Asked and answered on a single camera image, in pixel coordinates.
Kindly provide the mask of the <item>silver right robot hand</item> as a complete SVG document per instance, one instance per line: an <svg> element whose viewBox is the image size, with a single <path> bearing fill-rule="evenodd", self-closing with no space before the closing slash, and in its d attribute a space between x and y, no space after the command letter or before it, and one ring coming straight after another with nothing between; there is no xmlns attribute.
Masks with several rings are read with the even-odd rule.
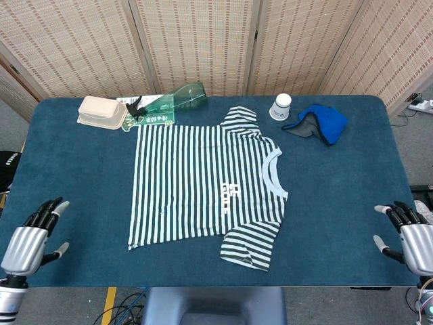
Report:
<svg viewBox="0 0 433 325"><path fill-rule="evenodd" d="M378 235L373 241L381 254L401 263L416 276L433 276L433 225L404 202L376 205L374 210L386 215L397 231L402 251L394 251Z"/></svg>

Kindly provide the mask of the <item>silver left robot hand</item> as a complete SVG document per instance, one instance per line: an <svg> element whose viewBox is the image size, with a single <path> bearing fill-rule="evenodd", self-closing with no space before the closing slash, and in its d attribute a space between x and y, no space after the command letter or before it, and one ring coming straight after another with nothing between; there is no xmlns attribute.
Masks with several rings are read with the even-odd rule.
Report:
<svg viewBox="0 0 433 325"><path fill-rule="evenodd" d="M63 257L70 246L69 242L49 254L45 252L45 247L69 204L62 197L48 200L23 225L16 228L0 264L7 275L28 277L41 266Z"/></svg>

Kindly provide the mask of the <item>green white striped T-shirt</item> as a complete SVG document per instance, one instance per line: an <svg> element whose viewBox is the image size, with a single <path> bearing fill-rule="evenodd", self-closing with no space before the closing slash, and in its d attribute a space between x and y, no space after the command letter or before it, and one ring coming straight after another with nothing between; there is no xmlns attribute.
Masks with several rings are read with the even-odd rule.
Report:
<svg viewBox="0 0 433 325"><path fill-rule="evenodd" d="M242 106L217 125L141 126L128 248L222 236L221 259L267 271L288 199L280 156Z"/></svg>

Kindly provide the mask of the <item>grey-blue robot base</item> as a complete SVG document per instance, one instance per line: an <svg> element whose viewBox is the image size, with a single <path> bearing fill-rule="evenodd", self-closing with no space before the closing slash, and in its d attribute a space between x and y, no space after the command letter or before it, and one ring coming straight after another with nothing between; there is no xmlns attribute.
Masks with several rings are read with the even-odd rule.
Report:
<svg viewBox="0 0 433 325"><path fill-rule="evenodd" d="M155 287L141 325L288 325L281 287Z"/></svg>

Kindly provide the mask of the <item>white sneaker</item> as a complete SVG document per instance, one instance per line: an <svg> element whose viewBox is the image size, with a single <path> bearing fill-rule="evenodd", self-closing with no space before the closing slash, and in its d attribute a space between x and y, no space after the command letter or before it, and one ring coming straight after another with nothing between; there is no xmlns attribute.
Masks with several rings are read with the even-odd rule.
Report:
<svg viewBox="0 0 433 325"><path fill-rule="evenodd" d="M427 207L425 203L420 200L414 200L415 208L429 224L433 224L433 212Z"/></svg>

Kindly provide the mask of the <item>black bag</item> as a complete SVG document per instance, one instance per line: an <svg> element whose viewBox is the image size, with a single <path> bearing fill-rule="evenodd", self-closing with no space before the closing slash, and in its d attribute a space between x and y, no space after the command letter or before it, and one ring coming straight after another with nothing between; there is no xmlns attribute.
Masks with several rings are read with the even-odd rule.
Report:
<svg viewBox="0 0 433 325"><path fill-rule="evenodd" d="M22 153L0 151L0 193L10 191Z"/></svg>

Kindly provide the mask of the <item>blue carpet table mat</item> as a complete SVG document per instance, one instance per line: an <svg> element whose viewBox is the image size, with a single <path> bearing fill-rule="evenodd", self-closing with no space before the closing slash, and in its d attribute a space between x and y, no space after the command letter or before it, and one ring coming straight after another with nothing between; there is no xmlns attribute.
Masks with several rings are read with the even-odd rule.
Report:
<svg viewBox="0 0 433 325"><path fill-rule="evenodd" d="M334 146L281 130L269 116L271 96L212 97L179 113L179 125L215 125L231 107L257 113L262 133L282 150L279 181L288 191L270 269L255 270L219 256L221 236L129 250L137 131L77 122L79 98L53 98L35 109L12 190L0 216L0 260L14 230L45 201L70 204L47 250L70 247L29 278L59 286L413 286L417 276L383 256L373 235L401 244L374 206L413 202L384 103L371 95L303 95L290 121L312 104L332 106L348 125Z"/></svg>

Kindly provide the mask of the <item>white power strip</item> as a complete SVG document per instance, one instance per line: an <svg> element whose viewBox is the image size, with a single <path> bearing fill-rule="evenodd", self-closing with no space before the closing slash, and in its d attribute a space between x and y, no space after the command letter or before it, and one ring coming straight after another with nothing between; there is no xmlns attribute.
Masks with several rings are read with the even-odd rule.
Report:
<svg viewBox="0 0 433 325"><path fill-rule="evenodd" d="M408 109L426 114L433 114L433 100L413 100Z"/></svg>

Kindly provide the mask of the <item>blue and grey cloth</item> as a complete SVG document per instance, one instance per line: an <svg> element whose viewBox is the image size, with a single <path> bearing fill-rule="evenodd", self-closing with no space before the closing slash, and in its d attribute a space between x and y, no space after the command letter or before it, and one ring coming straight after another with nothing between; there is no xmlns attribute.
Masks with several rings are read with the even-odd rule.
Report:
<svg viewBox="0 0 433 325"><path fill-rule="evenodd" d="M303 138L315 136L327 146L336 144L348 124L348 119L334 107L319 104L309 106L297 117L295 123L281 130Z"/></svg>

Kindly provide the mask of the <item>beige plastic food container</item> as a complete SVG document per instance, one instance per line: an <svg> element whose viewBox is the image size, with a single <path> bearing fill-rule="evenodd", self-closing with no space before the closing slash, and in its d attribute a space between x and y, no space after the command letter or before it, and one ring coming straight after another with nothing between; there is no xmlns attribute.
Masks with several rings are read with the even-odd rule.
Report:
<svg viewBox="0 0 433 325"><path fill-rule="evenodd" d="M116 130L123 124L127 113L126 106L117 100L86 96L78 108L77 123Z"/></svg>

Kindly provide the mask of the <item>green printed card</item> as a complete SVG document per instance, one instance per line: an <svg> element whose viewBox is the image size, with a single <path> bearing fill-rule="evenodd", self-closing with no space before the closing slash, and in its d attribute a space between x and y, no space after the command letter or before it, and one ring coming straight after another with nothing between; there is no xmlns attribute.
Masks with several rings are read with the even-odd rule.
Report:
<svg viewBox="0 0 433 325"><path fill-rule="evenodd" d="M145 116L139 116L135 119L129 113L124 119L121 129L124 132L129 132L133 127L141 125L173 125L175 123L175 113L148 113Z"/></svg>

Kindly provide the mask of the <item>white paper cup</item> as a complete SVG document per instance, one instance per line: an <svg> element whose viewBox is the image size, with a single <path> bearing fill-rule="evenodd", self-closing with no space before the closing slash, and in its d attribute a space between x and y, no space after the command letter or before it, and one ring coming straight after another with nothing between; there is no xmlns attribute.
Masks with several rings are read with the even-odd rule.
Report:
<svg viewBox="0 0 433 325"><path fill-rule="evenodd" d="M273 105L269 109L269 115L276 121L284 121L290 113L292 98L286 93L280 93L276 96Z"/></svg>

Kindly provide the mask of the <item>white paper sheet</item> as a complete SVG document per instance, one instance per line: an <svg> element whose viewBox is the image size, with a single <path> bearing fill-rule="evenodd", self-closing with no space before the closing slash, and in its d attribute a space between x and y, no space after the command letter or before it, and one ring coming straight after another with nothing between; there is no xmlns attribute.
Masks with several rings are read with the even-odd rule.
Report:
<svg viewBox="0 0 433 325"><path fill-rule="evenodd" d="M139 102L140 105L148 105L151 102L154 102L158 98L162 97L162 95L143 95L141 96L141 101ZM139 96L132 96L132 97L118 97L116 100L122 104L133 104L139 99Z"/></svg>

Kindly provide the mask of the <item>green spray bottle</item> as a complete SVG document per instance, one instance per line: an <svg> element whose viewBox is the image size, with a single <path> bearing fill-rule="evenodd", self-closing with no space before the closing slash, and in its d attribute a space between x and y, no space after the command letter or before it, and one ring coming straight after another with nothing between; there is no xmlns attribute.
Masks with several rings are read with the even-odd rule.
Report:
<svg viewBox="0 0 433 325"><path fill-rule="evenodd" d="M201 82L186 83L170 93L166 93L150 104L140 104L139 96L132 104L126 104L129 114L138 120L147 114L174 113L180 110L192 110L207 103L207 96Z"/></svg>

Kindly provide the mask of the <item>woven folding screen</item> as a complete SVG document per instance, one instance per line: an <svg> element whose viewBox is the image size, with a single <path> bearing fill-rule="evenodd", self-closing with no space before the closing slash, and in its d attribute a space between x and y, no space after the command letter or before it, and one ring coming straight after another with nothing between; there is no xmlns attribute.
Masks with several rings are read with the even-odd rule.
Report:
<svg viewBox="0 0 433 325"><path fill-rule="evenodd" d="M0 0L0 100L374 95L433 77L433 0Z"/></svg>

